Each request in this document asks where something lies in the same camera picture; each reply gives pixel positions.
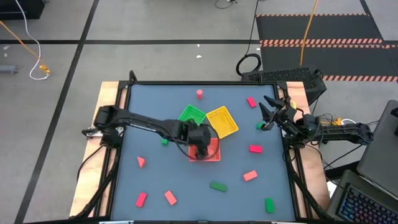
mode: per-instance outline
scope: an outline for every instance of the wooden table frame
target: wooden table frame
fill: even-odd
[[[100,106],[104,105],[114,105],[116,100],[119,101],[120,108],[125,107],[127,90],[124,88],[121,90],[121,94],[117,96],[118,90],[121,89],[124,85],[127,85],[128,82],[119,83],[119,82],[103,82],[101,85],[101,89],[99,91],[98,100],[94,112],[94,117],[96,116],[96,112]],[[301,82],[288,82],[288,93],[293,101],[296,102],[297,107],[304,110],[304,113],[310,113],[310,109],[307,103],[307,97],[305,95],[305,90],[303,83]],[[295,115],[295,119],[299,119],[301,117],[301,113],[297,113]],[[100,144],[101,138],[95,137],[91,138],[87,141],[86,151],[84,158],[87,158],[90,154],[92,154]],[[113,158],[116,153],[115,149],[103,149],[97,155],[93,156],[86,164],[83,166],[80,172],[80,178],[76,185],[75,196],[73,198],[72,207],[70,210],[70,216],[76,215],[79,213],[87,202],[92,198],[93,194],[98,189],[101,180],[101,174],[106,174],[102,172],[104,167],[108,167],[108,171],[112,167]],[[110,160],[108,163],[104,163],[105,158],[109,157]],[[322,161],[320,159],[319,152],[311,147],[305,147],[300,150],[300,154],[297,156],[296,162],[293,163],[295,170],[297,169],[297,163],[301,163],[303,167],[303,173],[299,174],[301,177],[305,176],[305,181],[307,184],[308,190],[317,200],[317,202],[322,206],[322,208],[326,209],[329,204],[330,198],[328,189],[326,186],[326,178],[323,172]],[[95,216],[105,216],[109,213],[106,211],[107,204],[109,201],[109,186],[105,190],[102,199],[100,209],[96,211]],[[295,186],[295,193],[297,195],[297,205],[298,212],[301,218],[306,218],[313,214],[313,212],[309,212],[308,205],[306,206],[305,200],[301,194],[301,191],[297,186]]]

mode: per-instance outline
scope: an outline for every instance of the laptop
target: laptop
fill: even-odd
[[[356,223],[398,224],[398,118],[390,100],[357,166],[358,176],[346,170],[333,194],[327,213]]]

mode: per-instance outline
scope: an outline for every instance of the wooden board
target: wooden board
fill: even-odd
[[[298,108],[304,110],[305,113],[310,112],[308,107],[307,97],[305,95],[305,90],[303,83],[301,82],[288,82],[288,92],[292,100],[297,104]],[[94,117],[100,106],[113,105],[116,93],[118,89],[118,82],[103,82],[101,89],[99,91],[98,101],[94,112]],[[126,99],[126,91],[122,93],[121,105],[124,105],[124,100]],[[295,119],[299,119],[301,113],[297,113]],[[83,160],[93,153],[98,147],[101,138],[93,138],[87,142],[86,152]],[[103,166],[105,150],[100,151],[91,160],[89,160],[85,166],[82,168],[80,173],[80,178],[76,186],[75,196],[73,198],[72,208],[70,210],[70,215],[76,215],[79,213],[83,207],[87,204],[93,194],[96,192],[101,176],[101,169]],[[326,179],[323,173],[323,166],[319,156],[311,147],[306,147],[301,149],[301,156],[304,166],[305,178],[307,181],[307,187],[315,197],[317,202],[323,207],[327,208],[329,204],[329,194],[326,186]],[[111,162],[109,163],[109,168],[112,166],[113,156],[111,156]],[[302,217],[305,217],[305,207],[303,203],[303,197],[300,190],[296,187],[299,209]],[[100,215],[105,214],[106,204],[108,202],[109,189],[107,189],[103,195]]]

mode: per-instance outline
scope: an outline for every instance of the keyboard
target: keyboard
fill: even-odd
[[[379,202],[348,186],[337,213],[341,218],[356,223],[398,224],[398,214]]]

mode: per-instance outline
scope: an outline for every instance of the floor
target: floor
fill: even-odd
[[[398,40],[398,2],[366,2],[383,38]],[[88,41],[80,49],[78,40],[93,3],[98,3],[98,7],[83,37],[132,41]],[[265,0],[259,3],[257,13],[310,13],[313,3],[314,0]],[[2,223],[14,223],[42,148],[48,148],[47,157],[37,185],[30,188],[34,189],[31,201],[24,204],[29,207],[21,210],[18,217],[25,222],[68,217],[86,144],[80,131],[90,125],[101,82],[125,80],[130,69],[139,80],[239,80],[234,69],[247,48],[245,40],[250,35],[256,2],[238,0],[223,10],[213,4],[214,0],[50,0],[40,20],[28,22],[30,33],[39,40],[70,41],[48,41],[42,45],[43,58],[52,71],[45,81],[29,78],[35,58],[19,44],[0,45],[0,63],[19,67],[16,75],[0,76]],[[359,0],[320,0],[317,9],[317,13],[362,12]],[[28,39],[23,21],[6,24],[22,39]],[[12,36],[0,29],[0,40],[9,39]],[[253,39],[258,40],[256,27]],[[253,44],[250,52],[258,51],[258,47]],[[247,61],[241,70],[253,66],[255,62]],[[326,85],[328,90],[320,98],[315,114],[331,113],[367,123],[378,119],[387,100],[398,98],[394,82]],[[61,107],[61,92],[66,90]],[[47,133],[49,126],[54,132]],[[44,141],[46,135],[52,138]],[[331,142],[321,151],[323,158],[331,162],[352,148],[350,143]],[[334,166],[358,160],[362,153],[363,149],[358,150]]]

